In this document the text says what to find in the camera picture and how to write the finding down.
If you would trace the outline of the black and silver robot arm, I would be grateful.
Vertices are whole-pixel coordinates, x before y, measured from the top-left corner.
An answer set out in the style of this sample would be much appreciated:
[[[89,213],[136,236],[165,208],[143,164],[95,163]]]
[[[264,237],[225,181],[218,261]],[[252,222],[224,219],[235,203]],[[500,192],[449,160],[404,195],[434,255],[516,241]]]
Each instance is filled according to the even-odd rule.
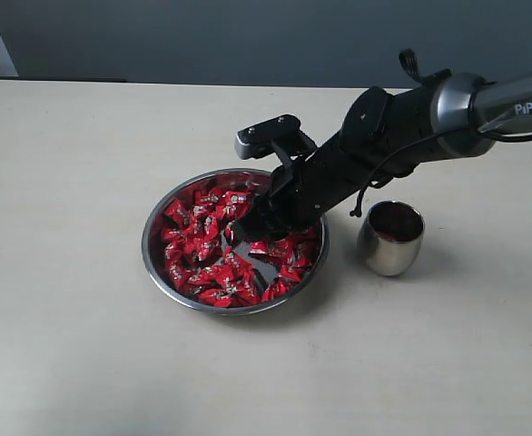
[[[315,224],[350,196],[410,175],[423,163],[478,157],[494,143],[532,141],[532,73],[505,82],[441,71],[415,89],[371,87],[340,129],[316,145],[285,114],[242,129],[241,159],[275,154],[269,188],[238,218],[238,241],[279,240]]]

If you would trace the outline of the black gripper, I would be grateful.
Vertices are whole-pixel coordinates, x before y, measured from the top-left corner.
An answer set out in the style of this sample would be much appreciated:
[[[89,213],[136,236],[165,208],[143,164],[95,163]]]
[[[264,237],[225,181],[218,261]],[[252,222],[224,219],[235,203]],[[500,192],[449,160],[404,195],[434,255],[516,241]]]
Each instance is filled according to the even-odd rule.
[[[347,140],[334,134],[305,160],[291,178],[275,173],[269,190],[232,225],[236,242],[278,240],[303,231],[353,194],[365,190],[384,156],[381,139]]]

